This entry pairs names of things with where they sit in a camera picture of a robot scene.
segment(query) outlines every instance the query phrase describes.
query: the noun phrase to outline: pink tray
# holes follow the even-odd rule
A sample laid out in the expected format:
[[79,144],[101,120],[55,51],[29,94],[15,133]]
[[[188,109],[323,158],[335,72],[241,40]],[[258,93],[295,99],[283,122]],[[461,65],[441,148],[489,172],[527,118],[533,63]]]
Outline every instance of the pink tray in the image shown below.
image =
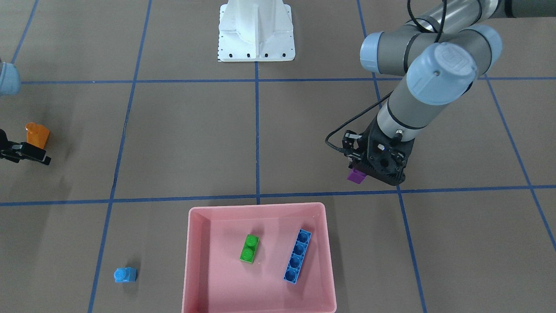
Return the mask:
[[[297,280],[283,280],[300,228],[312,233]],[[239,260],[260,237],[253,264]],[[322,203],[197,207],[189,211],[183,313],[336,311]]]

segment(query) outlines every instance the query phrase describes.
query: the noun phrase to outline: brown floor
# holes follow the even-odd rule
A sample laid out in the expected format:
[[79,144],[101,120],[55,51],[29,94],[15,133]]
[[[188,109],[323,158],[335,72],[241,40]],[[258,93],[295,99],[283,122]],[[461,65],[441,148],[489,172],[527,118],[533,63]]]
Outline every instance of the brown floor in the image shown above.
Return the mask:
[[[346,181],[323,139],[398,83],[359,48],[405,1],[288,0],[296,59],[258,65],[216,62],[224,2],[0,4],[23,80],[0,128],[45,125],[52,157],[0,161],[1,312],[180,312],[191,207],[310,201],[338,312],[556,311],[556,18],[486,21],[501,58],[416,139],[396,189]],[[137,282],[115,284],[126,265]]]

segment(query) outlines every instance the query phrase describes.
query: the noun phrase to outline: blue tape line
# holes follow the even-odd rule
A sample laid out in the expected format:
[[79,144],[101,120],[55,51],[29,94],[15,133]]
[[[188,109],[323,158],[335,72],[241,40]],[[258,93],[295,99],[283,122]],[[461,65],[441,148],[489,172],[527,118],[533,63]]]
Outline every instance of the blue tape line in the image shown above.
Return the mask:
[[369,77],[346,78],[301,78],[301,79],[259,79],[260,82],[290,82],[290,81],[371,81]]
[[136,80],[138,84],[167,84],[184,82],[254,82],[254,79],[151,79]]
[[423,313],[427,313],[425,295],[423,293],[423,286],[421,284],[421,276],[419,275],[419,267],[417,266],[417,258],[415,257],[415,250],[413,249],[413,240],[411,239],[411,232],[409,231],[408,217],[405,213],[404,200],[401,197],[401,190],[399,186],[396,186],[398,192],[398,200],[400,202],[401,215],[404,219],[405,235],[408,238],[409,252],[411,253],[411,261],[413,263],[413,271],[415,272],[415,280],[417,281],[417,288],[419,289],[419,297],[421,299],[421,307],[423,308]]
[[255,62],[255,180],[257,189],[257,204],[261,204],[261,155],[259,128],[259,63]]
[[81,85],[81,84],[131,84],[132,80],[61,80],[61,81],[22,81],[22,85]]
[[527,174],[527,171],[525,170],[525,165],[523,164],[521,156],[519,155],[518,147],[515,144],[514,138],[512,137],[512,132],[510,131],[510,128],[508,127],[508,123],[506,123],[506,118],[504,117],[504,114],[502,113],[500,103],[498,103],[498,98],[496,97],[496,94],[494,93],[494,89],[492,88],[492,84],[490,83],[490,78],[487,75],[484,75],[484,76],[486,78],[486,83],[488,84],[488,88],[490,89],[490,93],[492,94],[492,98],[494,99],[494,103],[496,104],[496,109],[498,110],[498,114],[500,115],[500,118],[502,119],[502,124],[504,124],[504,128],[506,129],[506,133],[508,134],[508,138],[510,139],[510,142],[512,144],[512,148],[514,149],[515,156],[518,158],[519,166],[522,168],[523,175],[525,176],[525,180],[527,181],[527,185],[529,186],[529,189],[531,191],[531,195],[533,196],[533,200],[535,201],[535,205],[537,206],[537,210],[539,211],[540,217],[543,221],[544,228],[546,228],[547,233],[548,233],[548,237],[550,238],[550,241],[552,242],[552,247],[556,251],[556,240],[554,239],[554,235],[552,234],[552,230],[550,229],[550,225],[548,224],[548,221],[546,219],[546,216],[544,215],[543,209],[540,206],[540,203],[537,199],[537,195],[535,194],[535,189],[533,188],[533,185],[531,184],[531,180],[529,179],[529,175]]
[[114,199],[114,203],[133,202],[167,202],[167,201],[195,201],[195,200],[229,200],[229,199],[255,199],[256,194],[233,194],[233,195],[200,195],[190,197],[160,197],[160,198],[121,198]]
[[99,252],[98,252],[97,267],[96,267],[96,270],[95,270],[95,278],[93,279],[93,286],[91,288],[91,298],[89,300],[89,308],[88,308],[88,311],[87,311],[88,313],[92,313],[93,307],[95,305],[95,296],[96,296],[96,292],[97,292],[98,275],[100,274],[100,270],[101,270],[102,256],[104,254],[104,247],[105,247],[105,243],[106,243],[106,234],[108,232],[108,225],[110,224],[110,215],[112,213],[112,203],[113,203],[113,200],[114,200],[114,194],[116,193],[116,185],[117,185],[117,182],[118,182],[118,174],[120,172],[120,164],[121,164],[121,160],[122,160],[123,146],[126,142],[127,123],[130,119],[131,105],[133,103],[133,96],[135,94],[135,85],[136,85],[135,81],[137,81],[137,75],[139,73],[139,66],[141,64],[141,56],[142,56],[142,53],[143,53],[143,46],[145,44],[145,37],[147,35],[148,19],[149,19],[149,16],[151,14],[151,5],[152,5],[152,0],[148,0],[147,14],[145,16],[145,23],[143,25],[143,33],[141,35],[141,43],[139,45],[139,52],[137,53],[137,62],[135,63],[135,73],[133,74],[134,83],[131,85],[130,99],[127,103],[126,118],[125,118],[125,121],[123,122],[122,138],[120,140],[120,148],[118,150],[118,159],[116,161],[116,169],[114,170],[114,181],[113,181],[113,184],[112,184],[112,189],[110,191],[110,202],[108,203],[108,209],[106,210],[105,226],[104,226],[104,229],[102,231],[102,239],[101,239],[100,249],[99,249]]
[[29,31],[29,27],[31,26],[31,22],[33,21],[34,13],[37,10],[37,5],[38,5],[38,0],[35,0],[35,3],[33,4],[33,9],[31,10],[31,14],[29,15],[29,20],[27,21],[27,25],[25,25],[25,30],[23,30],[23,34],[21,35],[21,39],[19,40],[19,43],[17,44],[16,51],[13,54],[13,57],[12,57],[12,63],[13,64],[16,63],[17,55],[19,55],[19,51],[21,50],[21,46],[23,46],[23,41],[25,40],[25,37],[27,36],[27,31]]
[[[363,28],[363,36],[367,37],[367,30],[365,28],[365,21],[363,20],[363,11],[361,10],[361,3],[359,2],[359,0],[357,0],[357,7],[359,9],[359,18],[361,19],[361,27]],[[380,101],[380,90],[379,90],[378,82],[377,82],[377,79],[376,79],[376,75],[374,73],[373,73],[373,84],[375,86],[376,100]],[[423,294],[423,287],[421,285],[421,278],[419,276],[419,268],[417,266],[417,260],[415,258],[415,251],[413,250],[413,241],[411,240],[411,233],[409,232],[408,218],[405,214],[404,200],[402,199],[399,186],[396,186],[396,191],[395,192],[398,194],[398,200],[400,202],[401,213],[402,213],[402,216],[404,218],[405,234],[407,235],[407,238],[408,238],[409,251],[411,252],[411,261],[413,262],[413,270],[415,272],[415,279],[417,281],[417,287],[419,289],[419,297],[421,299],[421,306],[423,308],[423,313],[427,313],[426,303],[425,303],[425,296]]]
[[480,77],[480,80],[556,80],[555,77]]
[[24,207],[24,206],[57,206],[61,204],[95,204],[108,203],[108,199],[98,200],[59,200],[59,201],[25,201],[25,202],[0,202],[0,207]]
[[101,272],[101,264],[102,264],[102,256],[104,255],[104,247],[106,244],[106,234],[108,233],[108,224],[110,223],[110,215],[112,213],[112,203],[108,204],[108,208],[106,209],[106,218],[105,218],[105,225],[102,229],[102,238],[101,238],[101,245],[98,249],[98,258],[97,258],[97,266],[95,268],[95,277],[93,279],[93,286],[91,288],[91,298],[89,299],[89,308],[87,310],[88,313],[93,312],[93,306],[95,305],[95,296],[97,293],[97,285],[98,285],[98,276]]
[[533,185],[533,189],[553,189],[556,185]]
[[[534,185],[533,189],[556,189],[556,185]],[[467,187],[467,188],[434,188],[434,189],[401,189],[402,194],[412,193],[446,193],[446,192],[481,192],[496,190],[528,190],[529,186],[498,186],[498,187]],[[395,190],[367,190],[347,192],[307,192],[307,193],[267,193],[261,194],[261,198],[286,198],[286,197],[327,197],[335,195],[372,195],[372,194],[395,194]],[[157,197],[157,198],[120,198],[112,200],[112,203],[133,202],[164,202],[164,201],[191,201],[191,200],[227,200],[227,199],[256,199],[257,194],[230,194],[230,195],[195,195],[189,197]],[[29,202],[0,202],[0,207],[24,207],[24,206],[53,206],[61,204],[95,204],[109,203],[109,199],[94,200],[60,200],[60,201],[29,201]]]
[[[489,77],[489,80],[555,80],[556,77]],[[400,81],[401,77],[332,77],[300,79],[259,79],[259,82],[295,81]],[[75,81],[22,81],[22,85],[70,85],[70,84],[177,84],[188,82],[255,82],[254,79],[154,79],[154,80],[75,80]]]
[[327,197],[327,196],[331,196],[331,195],[366,195],[366,194],[395,194],[395,193],[396,193],[395,190],[264,193],[264,194],[261,194],[261,198]]
[[363,10],[361,9],[361,2],[357,0],[357,9],[359,10],[359,20],[361,21],[361,28],[363,29],[363,38],[367,38],[367,28],[365,27],[365,20],[363,19]]
[[524,189],[525,190],[529,189],[529,186],[403,189],[403,190],[401,190],[401,193],[477,192],[477,191],[493,191],[493,190],[524,190]]

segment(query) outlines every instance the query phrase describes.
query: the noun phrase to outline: light blue lego brick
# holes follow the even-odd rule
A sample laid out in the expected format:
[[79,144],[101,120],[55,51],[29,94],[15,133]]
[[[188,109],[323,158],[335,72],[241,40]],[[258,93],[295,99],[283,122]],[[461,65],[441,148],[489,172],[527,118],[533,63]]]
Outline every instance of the light blue lego brick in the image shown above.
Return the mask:
[[133,282],[137,278],[137,269],[133,267],[117,268],[114,272],[116,282]]
[[297,283],[297,278],[301,272],[301,266],[303,265],[303,260],[305,259],[305,253],[307,252],[307,247],[309,246],[309,241],[311,240],[311,232],[304,229],[300,229],[297,234],[297,238],[292,250],[290,260],[286,267],[286,272],[284,273],[284,280],[291,283]]

